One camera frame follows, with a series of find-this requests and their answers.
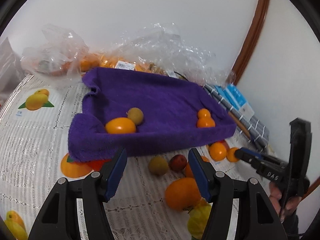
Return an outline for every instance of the white lace tablecloth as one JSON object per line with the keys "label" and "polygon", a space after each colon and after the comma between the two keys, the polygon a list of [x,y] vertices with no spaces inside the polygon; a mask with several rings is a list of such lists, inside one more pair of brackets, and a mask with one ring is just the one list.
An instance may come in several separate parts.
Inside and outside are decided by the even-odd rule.
{"label": "white lace tablecloth", "polygon": [[[54,107],[37,111],[18,109],[36,90],[49,90],[49,101]],[[51,188],[60,177],[60,162],[68,152],[68,130],[76,113],[82,111],[82,98],[89,89],[82,83],[55,88],[29,75],[16,88],[0,112],[0,215],[15,210],[23,218],[29,233],[35,218]],[[246,142],[236,134],[228,140],[241,147]],[[199,147],[209,157],[206,147]],[[170,160],[176,154],[188,155],[187,150],[165,154]],[[166,206],[164,191],[183,174],[169,171],[157,178],[150,175],[148,162],[152,156],[130,157],[116,195],[105,203],[110,227],[116,240],[189,240],[189,215]],[[256,177],[246,163],[212,161],[233,179]],[[78,219],[82,239],[88,239],[85,229],[82,201],[78,203]],[[228,239],[234,239],[238,205],[234,200]]]}

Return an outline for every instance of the yellow-green fruit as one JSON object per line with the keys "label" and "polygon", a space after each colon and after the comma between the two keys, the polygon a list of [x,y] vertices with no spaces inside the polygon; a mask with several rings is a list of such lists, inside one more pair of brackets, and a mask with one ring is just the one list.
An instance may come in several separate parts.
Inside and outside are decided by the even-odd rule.
{"label": "yellow-green fruit", "polygon": [[37,93],[29,96],[26,100],[26,108],[30,111],[38,110],[48,101],[48,96]]}
{"label": "yellow-green fruit", "polygon": [[17,240],[28,240],[25,230],[16,222],[5,220],[4,223]]}
{"label": "yellow-green fruit", "polygon": [[134,122],[135,125],[139,125],[143,121],[143,112],[136,107],[131,108],[127,112],[127,116],[129,119],[131,119]]}
{"label": "yellow-green fruit", "polygon": [[45,88],[39,89],[35,92],[35,94],[45,94],[47,97],[49,96],[49,91]]}
{"label": "yellow-green fruit", "polygon": [[14,210],[8,211],[5,219],[18,223],[24,230],[26,230],[22,218]]}
{"label": "yellow-green fruit", "polygon": [[205,226],[207,225],[211,206],[201,206],[194,208],[190,212],[190,218],[188,220],[188,231],[196,239],[201,239]]}
{"label": "yellow-green fruit", "polygon": [[148,168],[152,174],[161,176],[168,172],[169,165],[164,158],[156,156],[150,160]]}

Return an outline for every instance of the transparent plastic wrap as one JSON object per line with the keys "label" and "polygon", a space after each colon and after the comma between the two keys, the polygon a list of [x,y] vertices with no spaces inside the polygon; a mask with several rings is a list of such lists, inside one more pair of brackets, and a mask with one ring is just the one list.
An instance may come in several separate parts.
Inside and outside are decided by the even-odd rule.
{"label": "transparent plastic wrap", "polygon": [[73,30],[51,24],[45,25],[42,32],[48,43],[39,48],[25,48],[22,68],[56,86],[79,80],[80,60],[89,50],[83,39]]}
{"label": "transparent plastic wrap", "polygon": [[156,24],[138,31],[133,38],[126,33],[115,49],[86,55],[81,61],[81,70],[88,71],[98,63],[100,67],[185,77],[199,85],[223,86],[225,82],[232,82],[227,80],[232,75],[220,70],[214,58],[215,55],[206,50],[187,46],[175,24]]}
{"label": "transparent plastic wrap", "polygon": [[0,107],[25,77],[8,38],[0,44]]}

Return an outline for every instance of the purple fabric tray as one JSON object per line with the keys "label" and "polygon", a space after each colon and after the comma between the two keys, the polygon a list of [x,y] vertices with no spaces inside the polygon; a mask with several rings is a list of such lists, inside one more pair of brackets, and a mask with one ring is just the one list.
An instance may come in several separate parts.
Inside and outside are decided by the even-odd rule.
{"label": "purple fabric tray", "polygon": [[[129,156],[152,155],[197,147],[233,136],[236,124],[225,109],[195,83],[129,70],[94,68],[83,78],[91,88],[82,114],[71,123],[68,147],[77,161],[109,159],[119,147]],[[131,107],[144,122],[133,134],[108,134],[105,124],[126,117]],[[216,127],[197,128],[197,112],[210,110]]]}

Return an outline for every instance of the white wall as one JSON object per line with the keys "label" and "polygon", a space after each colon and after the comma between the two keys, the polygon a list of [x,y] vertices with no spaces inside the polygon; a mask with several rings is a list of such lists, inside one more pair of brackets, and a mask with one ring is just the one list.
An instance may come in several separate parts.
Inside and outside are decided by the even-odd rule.
{"label": "white wall", "polygon": [[[320,175],[320,43],[289,0],[270,0],[261,37],[238,87],[270,129],[270,143],[289,159],[289,122],[311,122],[313,141],[307,175]],[[298,208],[304,232],[320,207],[320,189]]]}
{"label": "white wall", "polygon": [[72,28],[92,49],[118,41],[124,31],[174,22],[191,46],[216,54],[231,69],[249,30],[257,0],[28,0],[12,19],[6,37],[21,54],[44,43],[41,27]]}

